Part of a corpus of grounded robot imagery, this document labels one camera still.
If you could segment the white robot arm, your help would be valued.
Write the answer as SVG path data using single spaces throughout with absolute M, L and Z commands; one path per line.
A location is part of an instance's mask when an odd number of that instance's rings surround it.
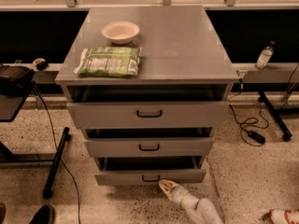
M 172 203 L 186 211 L 194 224 L 224 224 L 209 199 L 199 199 L 180 184 L 167 179 L 160 180 L 159 187 Z

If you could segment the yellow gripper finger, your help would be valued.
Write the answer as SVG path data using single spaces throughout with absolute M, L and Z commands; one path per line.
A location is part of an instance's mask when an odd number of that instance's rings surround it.
M 178 184 L 171 180 L 162 180 L 162 190 L 166 192 L 170 192 L 172 189 L 174 189 Z
M 172 182 L 168 181 L 168 180 L 160 180 L 158 182 L 158 184 L 159 184 L 159 187 L 161 188 L 161 190 L 163 191 L 163 193 L 165 194 L 165 196 L 169 200 L 171 200 L 172 199 L 171 191 L 172 191 L 172 188 L 173 188 Z

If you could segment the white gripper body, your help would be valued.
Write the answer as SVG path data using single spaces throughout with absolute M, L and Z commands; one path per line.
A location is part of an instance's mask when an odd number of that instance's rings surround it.
M 176 186 L 172 191 L 172 202 L 185 210 L 195 210 L 199 199 L 190 194 L 184 187 Z

